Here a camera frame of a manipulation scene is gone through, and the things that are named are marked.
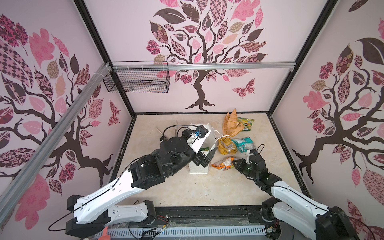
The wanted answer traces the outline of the orange snack packet small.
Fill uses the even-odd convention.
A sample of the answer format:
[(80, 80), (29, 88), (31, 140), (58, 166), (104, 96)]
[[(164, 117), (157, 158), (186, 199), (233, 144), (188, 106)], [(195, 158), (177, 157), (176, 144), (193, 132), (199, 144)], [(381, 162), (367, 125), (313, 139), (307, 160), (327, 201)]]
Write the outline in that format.
[(234, 160), (237, 160), (237, 158), (229, 157), (229, 158), (226, 158), (224, 160), (215, 162), (215, 163), (211, 164), (211, 166), (215, 169), (218, 169), (221, 171), (226, 171), (226, 170), (232, 169), (234, 167), (234, 164), (233, 164)]

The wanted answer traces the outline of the teal snack packet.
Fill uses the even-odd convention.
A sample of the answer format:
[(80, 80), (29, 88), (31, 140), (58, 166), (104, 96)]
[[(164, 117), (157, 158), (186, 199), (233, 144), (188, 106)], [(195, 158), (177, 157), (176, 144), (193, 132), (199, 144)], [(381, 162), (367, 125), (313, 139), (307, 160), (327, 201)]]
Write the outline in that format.
[(232, 139), (232, 142), (235, 144), (238, 151), (240, 151), (241, 153), (245, 153), (248, 150), (253, 150), (256, 147), (255, 143), (250, 137), (245, 137), (242, 139)]

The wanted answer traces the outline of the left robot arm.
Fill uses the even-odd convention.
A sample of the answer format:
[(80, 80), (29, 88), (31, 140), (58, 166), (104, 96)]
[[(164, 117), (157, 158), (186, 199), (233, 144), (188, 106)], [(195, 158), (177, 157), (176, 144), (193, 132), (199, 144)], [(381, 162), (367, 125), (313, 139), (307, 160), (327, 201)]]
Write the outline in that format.
[(137, 205), (119, 203), (135, 194), (165, 182), (182, 168), (193, 162), (207, 167), (217, 144), (209, 153), (201, 152), (205, 138), (172, 137), (161, 142), (159, 149), (142, 156), (124, 170), (108, 185), (87, 196), (73, 195), (68, 198), (67, 209), (73, 219), (66, 223), (66, 235), (87, 238), (101, 232), (105, 227), (122, 223), (149, 224), (157, 216), (154, 203), (145, 200)]

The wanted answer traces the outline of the yellow green snack packet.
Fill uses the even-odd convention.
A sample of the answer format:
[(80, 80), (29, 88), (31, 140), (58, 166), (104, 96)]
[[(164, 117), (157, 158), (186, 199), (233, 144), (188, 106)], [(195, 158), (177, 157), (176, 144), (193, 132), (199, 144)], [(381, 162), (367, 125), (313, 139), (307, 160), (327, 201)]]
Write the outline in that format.
[(255, 122), (255, 120), (254, 119), (247, 119), (247, 118), (238, 118), (238, 122), (244, 126), (244, 128), (242, 130), (243, 132), (250, 132), (252, 125)]

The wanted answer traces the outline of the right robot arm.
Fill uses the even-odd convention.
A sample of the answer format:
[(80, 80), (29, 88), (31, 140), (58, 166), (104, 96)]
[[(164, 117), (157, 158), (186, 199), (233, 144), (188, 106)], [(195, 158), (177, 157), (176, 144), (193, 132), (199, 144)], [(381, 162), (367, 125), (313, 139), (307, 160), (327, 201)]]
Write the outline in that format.
[(328, 207), (296, 191), (269, 172), (265, 160), (252, 150), (249, 158), (233, 160), (234, 168), (270, 195), (262, 204), (266, 221), (283, 221), (311, 240), (357, 240), (350, 218), (339, 207)]

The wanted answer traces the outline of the white patterned paper bag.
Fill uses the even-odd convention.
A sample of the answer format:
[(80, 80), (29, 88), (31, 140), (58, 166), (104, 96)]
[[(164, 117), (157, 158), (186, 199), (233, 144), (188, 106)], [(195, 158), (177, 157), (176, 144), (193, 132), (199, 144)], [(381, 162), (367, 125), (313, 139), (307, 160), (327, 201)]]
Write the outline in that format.
[(202, 125), (208, 132), (202, 137), (202, 130), (192, 128), (192, 135), (187, 140), (189, 147), (197, 154), (195, 160), (202, 155), (203, 159), (198, 163), (189, 163), (190, 175), (207, 175), (210, 171), (211, 161), (219, 147), (219, 140), (229, 138), (229, 135), (222, 135), (210, 124)]

